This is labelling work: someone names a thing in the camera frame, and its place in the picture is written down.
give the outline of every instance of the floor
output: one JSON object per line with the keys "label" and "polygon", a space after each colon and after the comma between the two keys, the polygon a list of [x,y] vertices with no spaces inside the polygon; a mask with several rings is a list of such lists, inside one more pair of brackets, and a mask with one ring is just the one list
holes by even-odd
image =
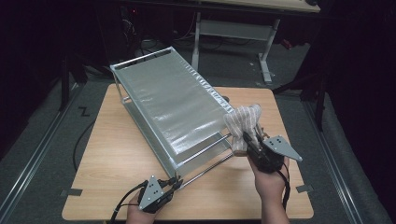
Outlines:
{"label": "floor", "polygon": [[[140,54],[163,48],[150,39],[142,46]],[[173,46],[191,61],[190,41],[177,41]],[[220,44],[209,38],[201,47],[198,71],[212,86],[266,89],[292,81],[309,50],[309,45],[293,49],[273,45],[268,57],[273,83],[268,85],[263,82],[257,59],[263,43],[226,39]],[[91,68],[87,68],[87,75],[85,85],[72,85],[71,102],[64,114],[58,111],[61,87],[56,85],[1,160],[0,223],[102,223],[62,218],[66,200],[62,192],[73,182],[106,87],[114,82]],[[308,195],[315,214],[291,223],[391,223],[345,139],[331,100],[326,98],[324,130],[319,132],[312,123],[315,102],[301,102],[298,93],[282,92],[276,102],[290,143],[306,158],[299,166],[304,182],[312,187]]]}

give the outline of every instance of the hand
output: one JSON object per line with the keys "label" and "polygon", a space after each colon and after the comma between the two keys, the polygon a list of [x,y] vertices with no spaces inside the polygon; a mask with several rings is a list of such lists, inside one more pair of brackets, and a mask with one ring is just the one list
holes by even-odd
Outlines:
{"label": "hand", "polygon": [[[256,190],[262,200],[266,202],[281,203],[283,189],[285,188],[285,181],[282,179],[282,177],[277,172],[267,174],[259,171],[250,157],[247,157],[247,159],[255,177]],[[285,157],[284,163],[287,167],[289,167],[289,158]],[[288,178],[288,172],[285,166],[282,166],[280,172],[282,172],[283,175]]]}
{"label": "hand", "polygon": [[[259,171],[250,157],[247,157],[254,174],[256,190],[262,199],[262,223],[290,223],[285,209],[282,206],[282,194],[285,188],[285,181],[277,173],[271,174]],[[284,163],[289,167],[289,158],[285,157]],[[288,178],[285,166],[280,170]]]}
{"label": "hand", "polygon": [[155,213],[146,213],[139,209],[137,199],[139,197],[140,191],[129,201],[128,213],[126,216],[126,224],[152,224],[155,217],[160,213],[161,208]]}

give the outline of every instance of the wooden table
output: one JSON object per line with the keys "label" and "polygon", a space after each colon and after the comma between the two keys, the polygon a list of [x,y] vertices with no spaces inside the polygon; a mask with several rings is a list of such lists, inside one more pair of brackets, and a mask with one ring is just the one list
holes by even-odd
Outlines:
{"label": "wooden table", "polygon": [[[233,107],[260,104],[261,126],[271,136],[282,134],[288,139],[274,95],[270,90],[216,90],[228,96]],[[73,182],[72,189],[82,189],[82,193],[80,196],[68,196],[63,218],[109,220],[122,196],[137,184],[149,179],[151,175],[168,179],[134,120],[121,104],[116,86],[110,85]],[[291,193],[287,208],[289,218],[311,218],[313,209],[307,193],[298,193],[296,190],[296,187],[304,182],[295,161],[290,161],[290,184]],[[233,157],[178,191],[157,219],[260,217],[261,201],[254,187],[254,176],[248,160],[245,157]],[[118,219],[125,218],[126,208],[122,207]]]}

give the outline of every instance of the cable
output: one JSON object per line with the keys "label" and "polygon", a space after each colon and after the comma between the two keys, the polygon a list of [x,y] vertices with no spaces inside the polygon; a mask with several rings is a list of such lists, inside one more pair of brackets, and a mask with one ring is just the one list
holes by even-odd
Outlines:
{"label": "cable", "polygon": [[190,36],[187,36],[187,35],[191,32],[192,26],[194,25],[195,15],[196,15],[196,12],[194,12],[194,14],[192,15],[192,21],[191,21],[189,30],[188,30],[188,31],[186,32],[186,34],[184,34],[181,38],[175,39],[176,41],[177,41],[177,40],[188,39],[188,38],[191,38],[191,37],[194,36],[194,35],[190,35]]}
{"label": "cable", "polygon": [[123,206],[126,206],[126,205],[134,205],[134,206],[139,206],[139,204],[137,204],[137,203],[123,203],[122,205],[121,205],[121,207],[123,207]]}
{"label": "cable", "polygon": [[187,40],[189,40],[189,39],[192,38],[192,37],[193,37],[193,36],[190,36],[189,38],[179,39],[178,41],[174,41],[173,43],[176,44],[176,45],[178,45],[178,46],[183,46],[183,47],[191,46],[191,45],[194,44],[194,41],[193,41],[193,40],[192,40],[192,41],[189,41],[190,43],[188,43],[188,44],[180,44],[180,43],[181,43],[181,42],[187,42]]}
{"label": "cable", "polygon": [[206,49],[206,50],[216,50],[216,49],[219,49],[219,48],[222,46],[223,41],[224,41],[224,38],[221,37],[221,38],[219,39],[218,45],[215,46],[214,48],[206,48],[206,47],[204,47],[203,43],[200,43],[200,48],[201,48],[201,49]]}
{"label": "cable", "polygon": [[137,190],[137,189],[140,189],[140,188],[145,187],[147,184],[148,184],[148,181],[145,180],[144,182],[140,183],[138,186],[136,186],[136,187],[134,187],[133,189],[129,190],[129,191],[122,197],[121,201],[119,202],[119,204],[117,204],[116,208],[114,209],[113,216],[111,216],[111,219],[110,219],[110,224],[114,224],[114,223],[115,223],[115,221],[116,221],[116,216],[117,216],[117,214],[119,213],[120,208],[122,207],[122,202],[125,201],[125,199],[126,199],[132,192],[134,192],[134,191]]}
{"label": "cable", "polygon": [[248,45],[250,42],[253,42],[252,39],[248,39],[248,40],[244,40],[243,43],[238,43],[235,42],[235,40],[239,40],[240,38],[225,38],[224,42],[228,43],[228,44],[233,44],[233,45],[239,45],[239,46],[245,46]]}
{"label": "cable", "polygon": [[283,163],[283,165],[286,168],[286,171],[288,172],[288,178],[285,177],[285,175],[283,175],[282,172],[280,172],[280,170],[276,170],[276,172],[282,177],[283,181],[285,181],[285,195],[283,196],[283,201],[282,201],[282,205],[283,208],[286,211],[286,206],[288,205],[288,200],[290,197],[290,174],[289,174],[289,168],[286,166],[285,163]]}
{"label": "cable", "polygon": [[77,151],[77,146],[78,146],[78,144],[79,144],[79,141],[81,141],[81,139],[82,139],[82,136],[84,136],[84,134],[91,128],[91,126],[94,124],[96,122],[96,119],[94,119],[91,123],[90,123],[90,125],[88,125],[88,127],[87,128],[85,128],[85,130],[84,130],[84,132],[82,132],[82,134],[79,136],[79,138],[78,138],[78,140],[77,140],[77,142],[76,142],[76,144],[75,144],[75,147],[74,147],[74,149],[73,149],[73,166],[74,166],[74,168],[75,168],[75,171],[77,171],[77,163],[76,163],[76,151]]}

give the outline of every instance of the black tape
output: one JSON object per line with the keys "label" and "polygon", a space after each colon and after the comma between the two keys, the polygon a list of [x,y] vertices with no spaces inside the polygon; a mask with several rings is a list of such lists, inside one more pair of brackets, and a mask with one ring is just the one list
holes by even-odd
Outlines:
{"label": "black tape", "polygon": [[312,188],[312,186],[310,186],[310,185],[301,185],[301,186],[299,186],[299,187],[296,187],[296,189],[297,189],[297,191],[298,191],[299,193],[301,193],[301,192],[311,192],[311,191],[314,191],[314,188]]}
{"label": "black tape", "polygon": [[63,189],[61,192],[61,196],[65,197],[68,195],[73,196],[81,196],[82,189]]}

